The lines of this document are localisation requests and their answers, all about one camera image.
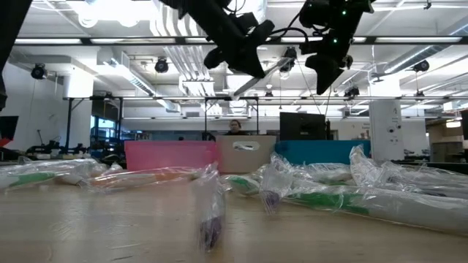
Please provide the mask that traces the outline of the white pillar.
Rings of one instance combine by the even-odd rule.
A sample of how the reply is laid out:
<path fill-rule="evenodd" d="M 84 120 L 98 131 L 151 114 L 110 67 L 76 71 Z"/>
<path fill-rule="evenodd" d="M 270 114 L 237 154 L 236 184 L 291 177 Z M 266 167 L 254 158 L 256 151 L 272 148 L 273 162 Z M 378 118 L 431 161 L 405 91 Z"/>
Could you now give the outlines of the white pillar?
<path fill-rule="evenodd" d="M 371 155 L 375 161 L 404 158 L 399 100 L 375 100 L 369 104 Z"/>

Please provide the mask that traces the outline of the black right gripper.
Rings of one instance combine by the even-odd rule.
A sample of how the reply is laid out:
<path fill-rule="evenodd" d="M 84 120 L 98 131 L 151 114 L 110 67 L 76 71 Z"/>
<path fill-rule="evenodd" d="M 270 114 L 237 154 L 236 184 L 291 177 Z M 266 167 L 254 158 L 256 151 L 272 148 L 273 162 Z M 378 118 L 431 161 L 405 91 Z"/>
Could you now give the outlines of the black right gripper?
<path fill-rule="evenodd" d="M 306 67 L 317 75 L 317 95 L 326 92 L 334 81 L 343 73 L 343 68 L 350 69 L 353 58 L 348 54 L 354 42 L 353 35 L 330 26 L 311 25 L 312 36 L 320 40 L 307 40 L 300 44 L 302 55 L 310 54 Z"/>

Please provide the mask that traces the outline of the black background rig frame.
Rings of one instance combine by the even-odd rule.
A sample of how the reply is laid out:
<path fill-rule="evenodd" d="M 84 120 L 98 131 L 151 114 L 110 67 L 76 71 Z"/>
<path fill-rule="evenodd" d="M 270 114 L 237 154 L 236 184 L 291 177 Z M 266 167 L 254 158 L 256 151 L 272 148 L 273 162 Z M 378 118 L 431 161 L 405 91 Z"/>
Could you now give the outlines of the black background rig frame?
<path fill-rule="evenodd" d="M 230 102 L 234 100 L 230 96 L 89 96 L 89 97 L 64 97 L 63 100 L 68 101 L 67 107 L 67 130 L 66 130 L 66 140 L 65 147 L 69 147 L 70 141 L 70 131 L 72 124 L 72 112 L 73 110 L 80 105 L 83 101 L 119 101 L 118 104 L 118 137 L 121 136 L 121 121 L 124 119 L 124 102 L 125 101 L 156 101 L 159 100 L 168 100 L 168 101 L 201 101 L 204 106 L 204 132 L 208 131 L 208 102 L 213 101 L 226 101 Z"/>

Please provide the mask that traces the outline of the black background bench equipment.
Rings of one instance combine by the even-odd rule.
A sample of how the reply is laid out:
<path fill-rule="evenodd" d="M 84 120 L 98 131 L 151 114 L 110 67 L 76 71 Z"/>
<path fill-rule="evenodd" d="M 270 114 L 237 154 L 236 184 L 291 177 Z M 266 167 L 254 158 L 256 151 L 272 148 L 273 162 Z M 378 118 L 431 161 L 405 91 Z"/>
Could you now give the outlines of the black background bench equipment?
<path fill-rule="evenodd" d="M 35 145 L 31 146 L 26 150 L 27 154 L 79 154 L 79 153 L 88 153 L 89 148 L 85 147 L 82 143 L 74 148 L 66 148 L 65 146 L 60 146 L 58 141 L 50 140 L 47 145 Z"/>

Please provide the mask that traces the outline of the white plastic bin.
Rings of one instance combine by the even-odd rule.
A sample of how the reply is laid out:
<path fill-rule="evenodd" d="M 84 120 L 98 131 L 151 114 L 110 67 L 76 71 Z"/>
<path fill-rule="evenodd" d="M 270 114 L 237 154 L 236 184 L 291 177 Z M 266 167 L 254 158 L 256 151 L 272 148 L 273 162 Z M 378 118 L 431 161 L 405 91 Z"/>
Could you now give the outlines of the white plastic bin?
<path fill-rule="evenodd" d="M 222 135 L 216 138 L 218 169 L 222 174 L 246 174 L 270 162 L 273 135 Z"/>

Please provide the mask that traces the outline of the orange toothbrush in clear wrapper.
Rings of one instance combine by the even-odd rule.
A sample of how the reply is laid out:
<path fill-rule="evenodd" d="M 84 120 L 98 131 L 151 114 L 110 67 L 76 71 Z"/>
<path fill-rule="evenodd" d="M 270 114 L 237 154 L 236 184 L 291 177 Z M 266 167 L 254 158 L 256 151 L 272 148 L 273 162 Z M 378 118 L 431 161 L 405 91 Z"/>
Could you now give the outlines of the orange toothbrush in clear wrapper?
<path fill-rule="evenodd" d="M 95 192 L 120 191 L 146 186 L 189 183 L 202 177 L 204 169 L 193 167 L 163 167 L 128 171 L 111 168 L 79 182 L 79 186 Z"/>

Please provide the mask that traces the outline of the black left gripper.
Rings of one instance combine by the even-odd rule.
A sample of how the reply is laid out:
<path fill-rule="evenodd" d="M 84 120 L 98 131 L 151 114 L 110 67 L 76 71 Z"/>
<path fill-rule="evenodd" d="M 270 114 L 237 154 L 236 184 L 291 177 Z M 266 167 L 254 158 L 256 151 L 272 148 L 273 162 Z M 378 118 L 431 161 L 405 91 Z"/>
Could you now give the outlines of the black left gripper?
<path fill-rule="evenodd" d="M 205 66 L 213 69 L 226 62 L 231 69 L 256 78 L 265 77 L 257 48 L 266 42 L 274 28 L 271 20 L 258 23 L 252 12 L 239 17 L 222 15 L 218 22 L 210 22 L 205 27 L 206 39 L 216 44 L 207 53 Z"/>

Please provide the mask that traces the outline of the teal plastic bin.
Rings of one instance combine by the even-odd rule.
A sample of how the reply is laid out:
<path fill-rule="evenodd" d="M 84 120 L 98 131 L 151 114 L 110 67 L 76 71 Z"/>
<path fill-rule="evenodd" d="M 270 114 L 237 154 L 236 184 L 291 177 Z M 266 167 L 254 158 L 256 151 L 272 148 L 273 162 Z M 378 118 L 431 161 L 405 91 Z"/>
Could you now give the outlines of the teal plastic bin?
<path fill-rule="evenodd" d="M 279 141 L 275 145 L 275 151 L 291 164 L 349 164 L 350 152 L 358 145 L 363 145 L 364 154 L 369 157 L 371 143 L 368 140 Z"/>

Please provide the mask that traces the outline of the pink plastic bin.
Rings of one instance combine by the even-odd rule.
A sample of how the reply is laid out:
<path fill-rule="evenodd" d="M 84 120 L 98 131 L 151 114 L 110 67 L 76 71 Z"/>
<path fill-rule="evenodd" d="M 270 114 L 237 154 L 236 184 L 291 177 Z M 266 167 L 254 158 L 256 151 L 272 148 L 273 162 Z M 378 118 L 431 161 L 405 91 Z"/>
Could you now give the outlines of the pink plastic bin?
<path fill-rule="evenodd" d="M 216 162 L 213 141 L 126 141 L 124 151 L 130 171 L 165 167 L 203 168 Z"/>

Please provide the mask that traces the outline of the black overhead crossbar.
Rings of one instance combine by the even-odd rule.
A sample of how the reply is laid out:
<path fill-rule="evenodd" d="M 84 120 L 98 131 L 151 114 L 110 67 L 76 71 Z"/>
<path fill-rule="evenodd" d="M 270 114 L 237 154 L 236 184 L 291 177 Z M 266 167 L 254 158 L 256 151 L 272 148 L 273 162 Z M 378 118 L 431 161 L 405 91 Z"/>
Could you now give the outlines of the black overhead crossbar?
<path fill-rule="evenodd" d="M 468 36 L 364 36 L 355 37 L 354 45 L 468 45 Z M 17 46 L 168 46 L 213 45 L 204 37 L 125 37 L 125 38 L 19 38 Z"/>

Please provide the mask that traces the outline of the black background monitor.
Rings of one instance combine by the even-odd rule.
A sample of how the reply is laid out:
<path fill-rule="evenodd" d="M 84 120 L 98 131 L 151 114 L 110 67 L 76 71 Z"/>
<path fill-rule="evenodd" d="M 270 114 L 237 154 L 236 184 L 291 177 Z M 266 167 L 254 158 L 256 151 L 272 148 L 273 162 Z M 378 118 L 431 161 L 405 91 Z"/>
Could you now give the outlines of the black background monitor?
<path fill-rule="evenodd" d="M 279 140 L 325 140 L 325 116 L 308 113 L 284 113 L 279 115 Z"/>

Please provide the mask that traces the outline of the person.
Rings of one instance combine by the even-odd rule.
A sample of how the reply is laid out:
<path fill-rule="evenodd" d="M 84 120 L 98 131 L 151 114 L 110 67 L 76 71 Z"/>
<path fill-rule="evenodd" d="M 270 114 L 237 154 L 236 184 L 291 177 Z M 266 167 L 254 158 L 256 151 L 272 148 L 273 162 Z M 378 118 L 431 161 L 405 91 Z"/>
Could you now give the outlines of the person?
<path fill-rule="evenodd" d="M 241 127 L 241 123 L 238 120 L 231 120 L 229 123 L 229 131 L 226 135 L 249 135 L 248 132 L 244 131 Z"/>

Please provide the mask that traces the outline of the black background screen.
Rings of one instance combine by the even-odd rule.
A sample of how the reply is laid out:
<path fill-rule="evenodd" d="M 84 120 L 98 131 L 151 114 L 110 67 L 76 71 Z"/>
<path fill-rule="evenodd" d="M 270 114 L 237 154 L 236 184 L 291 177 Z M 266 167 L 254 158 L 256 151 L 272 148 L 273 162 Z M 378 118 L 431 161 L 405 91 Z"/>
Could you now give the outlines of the black background screen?
<path fill-rule="evenodd" d="M 18 116 L 0 116 L 0 140 L 14 139 L 18 119 Z"/>

